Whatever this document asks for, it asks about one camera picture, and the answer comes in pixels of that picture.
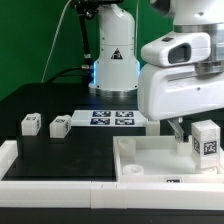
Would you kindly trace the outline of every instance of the green wall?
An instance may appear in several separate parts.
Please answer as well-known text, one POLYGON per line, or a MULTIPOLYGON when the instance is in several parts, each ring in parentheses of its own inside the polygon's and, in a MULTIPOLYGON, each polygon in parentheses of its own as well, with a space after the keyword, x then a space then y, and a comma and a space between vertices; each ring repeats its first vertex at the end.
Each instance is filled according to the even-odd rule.
MULTIPOLYGON (((0 100, 23 84, 42 79, 60 14, 67 0, 0 1, 0 100)), ((125 0, 120 6, 134 17, 137 0, 125 0)), ((87 21, 93 58, 98 56, 97 18, 87 21)), ((141 47, 172 30, 172 21, 157 15, 140 0, 138 59, 141 47)), ((77 14, 68 9, 46 79, 64 68, 83 62, 82 40, 77 14)), ((79 82, 79 78, 64 79, 79 82)))

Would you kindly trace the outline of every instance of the white platform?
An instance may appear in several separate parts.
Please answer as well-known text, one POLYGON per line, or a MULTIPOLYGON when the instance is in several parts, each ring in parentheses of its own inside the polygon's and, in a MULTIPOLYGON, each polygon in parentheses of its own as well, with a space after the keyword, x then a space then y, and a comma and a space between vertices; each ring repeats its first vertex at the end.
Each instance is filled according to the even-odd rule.
MULTIPOLYGON (((0 181, 0 207, 224 210, 223 175, 220 175, 220 178, 208 177, 211 183, 205 183, 208 181, 204 181, 205 179, 200 178, 200 175, 192 174, 193 164, 190 162, 189 158, 184 158, 182 160, 182 162, 186 161, 188 163, 186 167, 179 162, 177 163, 178 167, 175 165, 174 169, 171 169, 170 165, 172 166, 174 164, 165 160, 172 156, 174 156, 175 159, 180 159, 179 156, 174 155, 175 142, 173 137, 140 138, 145 138, 145 141, 143 139, 138 141, 140 139, 137 139, 137 150, 145 151, 148 156, 150 152, 153 152, 154 160, 151 161, 155 161, 155 150, 157 150, 154 148, 155 145, 153 145, 156 141, 152 138, 158 138, 160 140, 159 142, 161 144, 158 148, 161 148, 162 144, 164 144, 164 140, 166 140, 167 151, 165 151, 164 148, 160 152, 165 153, 162 164, 163 166, 169 165, 167 170, 165 169, 166 167, 163 167, 163 169, 157 170, 156 175, 154 175, 156 169, 148 169, 150 167, 153 168, 152 164, 150 164, 148 168, 145 166, 146 175, 144 175, 143 179, 138 179, 137 177, 136 180, 134 180, 132 177, 128 177, 129 179, 125 181, 124 177, 121 175, 121 171, 119 171, 119 166, 116 161, 116 169, 120 181, 113 183, 0 181), (152 149, 149 149, 151 150, 150 152, 147 152, 148 148, 145 148, 145 143, 151 145, 152 149), (167 183, 164 181, 164 169, 169 177, 180 177, 182 173, 178 171, 180 166, 183 168, 182 170, 185 171, 185 174, 181 175, 183 176, 183 181, 181 183, 167 183), (153 176, 152 174, 157 178, 154 183, 152 179, 150 179, 150 175, 153 176), (184 183, 186 180, 191 180, 191 182, 194 180, 195 182, 184 183)), ((140 152, 140 154, 136 152, 136 161, 144 165, 145 162, 150 159, 146 157, 143 158, 141 155, 142 152, 140 152)), ((0 162, 4 164, 8 161, 9 157, 4 157, 0 162)), ((127 161, 121 160, 120 169, 126 162, 127 161)))
POLYGON ((72 126, 145 127, 146 118, 139 111, 76 110, 72 126))

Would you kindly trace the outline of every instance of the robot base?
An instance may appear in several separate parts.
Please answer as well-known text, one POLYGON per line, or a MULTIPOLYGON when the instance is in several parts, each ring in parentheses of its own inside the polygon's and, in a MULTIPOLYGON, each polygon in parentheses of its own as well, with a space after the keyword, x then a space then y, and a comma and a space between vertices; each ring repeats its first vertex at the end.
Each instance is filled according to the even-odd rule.
POLYGON ((113 91, 113 90, 104 90, 97 88, 94 84, 89 84, 89 92, 103 97, 131 97, 137 95, 137 89, 126 90, 126 91, 113 91))

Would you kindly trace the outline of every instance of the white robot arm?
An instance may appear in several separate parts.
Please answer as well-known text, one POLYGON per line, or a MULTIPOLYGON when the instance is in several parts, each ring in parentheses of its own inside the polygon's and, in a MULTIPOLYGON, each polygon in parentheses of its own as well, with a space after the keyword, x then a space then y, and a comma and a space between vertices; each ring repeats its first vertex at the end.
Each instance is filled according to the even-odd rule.
POLYGON ((174 31, 142 48, 148 64, 139 78, 140 112, 150 120, 177 124, 184 115, 223 108, 224 1, 150 4, 162 15, 174 16, 174 31))

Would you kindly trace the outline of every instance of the white robot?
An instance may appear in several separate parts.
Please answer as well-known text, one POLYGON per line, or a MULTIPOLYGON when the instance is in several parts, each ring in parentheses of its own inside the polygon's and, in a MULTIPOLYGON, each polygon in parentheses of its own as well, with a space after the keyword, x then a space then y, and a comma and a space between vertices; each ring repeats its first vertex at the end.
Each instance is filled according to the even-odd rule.
POLYGON ((138 106, 149 120, 168 119, 178 141, 185 115, 224 107, 224 1, 151 0, 174 17, 174 31, 145 45, 138 106))
MULTIPOLYGON (((135 21, 132 15, 116 4, 123 0, 73 0, 79 17, 92 19, 98 14, 100 56, 94 63, 91 93, 106 97, 127 97, 137 94, 140 65, 134 56, 135 21)), ((87 32, 81 21, 85 61, 91 65, 87 32)))

